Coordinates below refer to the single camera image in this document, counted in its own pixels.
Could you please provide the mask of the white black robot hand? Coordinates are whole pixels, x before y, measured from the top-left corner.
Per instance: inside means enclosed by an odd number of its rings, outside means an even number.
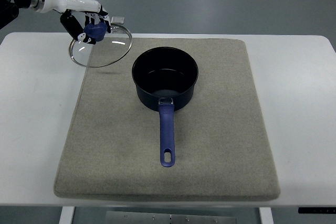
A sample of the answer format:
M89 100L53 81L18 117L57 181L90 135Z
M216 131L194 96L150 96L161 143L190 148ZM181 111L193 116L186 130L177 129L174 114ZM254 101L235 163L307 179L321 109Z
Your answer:
M31 0L30 8L60 13L61 24L75 41L94 45L111 32L109 14L97 0Z

